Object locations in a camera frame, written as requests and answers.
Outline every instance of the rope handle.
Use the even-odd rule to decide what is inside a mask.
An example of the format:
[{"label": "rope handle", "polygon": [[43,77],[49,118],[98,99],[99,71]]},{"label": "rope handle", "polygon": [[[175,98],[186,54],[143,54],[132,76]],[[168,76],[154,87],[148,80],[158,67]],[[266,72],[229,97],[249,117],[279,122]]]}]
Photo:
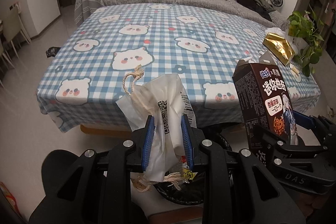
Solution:
[{"label": "rope handle", "polygon": [[132,82],[132,92],[134,91],[134,83],[139,80],[141,77],[143,77],[143,75],[145,74],[145,71],[143,69],[141,69],[141,64],[140,65],[137,65],[134,69],[133,72],[129,72],[128,74],[126,74],[123,78],[123,88],[124,88],[124,91],[130,96],[130,92],[127,90],[126,86],[125,86],[125,81],[126,81],[126,78],[129,77],[129,76],[133,76],[134,80]]}]

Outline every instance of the snack box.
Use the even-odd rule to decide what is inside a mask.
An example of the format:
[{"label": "snack box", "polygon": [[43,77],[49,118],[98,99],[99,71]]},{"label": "snack box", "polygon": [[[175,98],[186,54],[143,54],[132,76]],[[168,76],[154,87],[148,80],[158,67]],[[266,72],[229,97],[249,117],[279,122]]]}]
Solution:
[{"label": "snack box", "polygon": [[254,126],[263,127],[281,136],[291,145],[298,145],[297,129],[286,84],[280,69],[269,52],[259,63],[239,60],[232,77],[246,127],[249,149],[266,164],[268,149],[253,135]]}]

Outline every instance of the green leaves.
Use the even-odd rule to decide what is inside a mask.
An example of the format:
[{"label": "green leaves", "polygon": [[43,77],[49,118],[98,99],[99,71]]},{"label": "green leaves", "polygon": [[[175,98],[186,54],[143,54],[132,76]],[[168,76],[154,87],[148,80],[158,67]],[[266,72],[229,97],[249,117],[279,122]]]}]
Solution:
[{"label": "green leaves", "polygon": [[319,62],[320,60],[320,57],[318,54],[316,53],[313,53],[311,56],[310,56],[310,63],[311,64],[317,64],[317,62]]},{"label": "green leaves", "polygon": [[319,47],[315,48],[315,53],[318,55],[318,56],[322,56],[322,48],[321,46],[319,45]]},{"label": "green leaves", "polygon": [[305,67],[302,68],[302,73],[304,74],[304,76],[307,76],[307,77],[310,76],[310,68],[309,68],[309,65],[306,65]]},{"label": "green leaves", "polygon": [[308,57],[306,57],[303,61],[302,61],[302,67],[305,67],[307,65],[309,65],[310,63],[310,59]]},{"label": "green leaves", "polygon": [[[315,23],[318,21],[319,28],[324,25],[324,23],[317,19],[316,13],[309,6],[311,12],[305,11],[302,15],[299,11],[294,11],[289,17],[290,27],[288,35],[293,37],[303,38],[308,46],[303,50],[300,50],[299,55],[293,57],[293,61],[298,63],[302,68],[302,73],[309,77],[310,74],[315,73],[315,69],[310,67],[309,64],[316,64],[322,56],[322,48],[320,46],[320,41],[324,41],[323,37],[319,34],[319,30],[315,28]],[[314,21],[311,21],[307,15],[311,14]]]},{"label": "green leaves", "polygon": [[319,33],[315,33],[314,37],[316,37],[318,40],[324,41],[323,37]]},{"label": "green leaves", "polygon": [[293,57],[293,61],[294,61],[295,63],[300,63],[300,57],[299,57],[298,55],[294,55],[294,57]]}]

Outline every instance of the qr code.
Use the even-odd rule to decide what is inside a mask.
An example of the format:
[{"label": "qr code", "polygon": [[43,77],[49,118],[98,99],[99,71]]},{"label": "qr code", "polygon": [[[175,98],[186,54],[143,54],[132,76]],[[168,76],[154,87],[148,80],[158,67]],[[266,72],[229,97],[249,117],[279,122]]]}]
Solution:
[{"label": "qr code", "polygon": [[157,103],[157,105],[160,107],[160,110],[161,110],[165,134],[168,134],[169,127],[168,127],[168,117],[167,117],[167,101],[160,101]]}]

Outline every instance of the tiled floor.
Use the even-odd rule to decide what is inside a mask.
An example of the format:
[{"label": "tiled floor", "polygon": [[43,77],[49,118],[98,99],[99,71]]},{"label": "tiled floor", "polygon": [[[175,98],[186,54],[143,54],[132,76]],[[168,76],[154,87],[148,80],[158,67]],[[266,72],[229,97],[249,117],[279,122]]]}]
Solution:
[{"label": "tiled floor", "polygon": [[[26,219],[44,197],[41,164],[49,152],[65,149],[80,155],[89,148],[105,151],[116,143],[113,138],[86,135],[79,127],[62,134],[48,116],[40,113],[36,102],[35,89],[52,61],[46,58],[45,51],[52,46],[61,47],[76,30],[73,9],[73,6],[63,9],[62,17],[32,45],[22,47],[19,51],[21,62],[15,57],[16,69],[9,70],[3,79],[6,90],[0,88],[0,181],[13,193]],[[336,109],[335,76],[336,66],[324,52],[316,66],[315,77],[323,93],[309,114],[326,115],[327,102]],[[300,129],[299,134],[306,144],[316,144],[315,138],[305,130]],[[234,150],[247,147],[245,134],[227,134],[226,137]],[[166,210],[179,207],[155,191],[140,195],[134,193],[133,198],[143,203],[146,214],[153,213],[158,204]]]}]

